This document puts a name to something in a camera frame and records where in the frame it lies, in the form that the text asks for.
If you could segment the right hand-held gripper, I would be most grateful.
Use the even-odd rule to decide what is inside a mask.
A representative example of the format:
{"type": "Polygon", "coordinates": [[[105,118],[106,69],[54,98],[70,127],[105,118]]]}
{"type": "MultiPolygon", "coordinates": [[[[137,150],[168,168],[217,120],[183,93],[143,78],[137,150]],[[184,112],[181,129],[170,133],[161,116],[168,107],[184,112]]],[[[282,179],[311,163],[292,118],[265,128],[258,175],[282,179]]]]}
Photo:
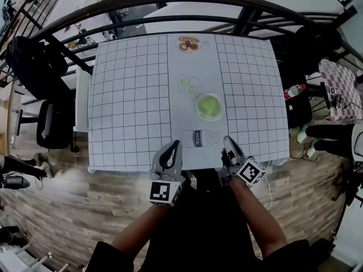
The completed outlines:
{"type": "Polygon", "coordinates": [[[246,160],[244,152],[230,136],[225,136],[223,143],[223,167],[217,173],[221,185],[226,186],[233,177],[239,177],[248,188],[252,188],[264,177],[266,169],[255,160],[246,160]]]}

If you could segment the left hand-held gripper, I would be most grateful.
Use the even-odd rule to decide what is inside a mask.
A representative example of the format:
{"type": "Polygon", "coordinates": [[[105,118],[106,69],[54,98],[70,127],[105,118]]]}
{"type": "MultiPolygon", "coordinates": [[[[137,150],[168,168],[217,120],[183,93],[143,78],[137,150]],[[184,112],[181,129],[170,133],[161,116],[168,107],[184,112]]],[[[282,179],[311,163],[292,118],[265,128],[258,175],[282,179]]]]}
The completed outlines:
{"type": "Polygon", "coordinates": [[[185,184],[182,176],[182,144],[165,144],[153,156],[150,168],[148,201],[159,206],[175,206],[185,184]]]}

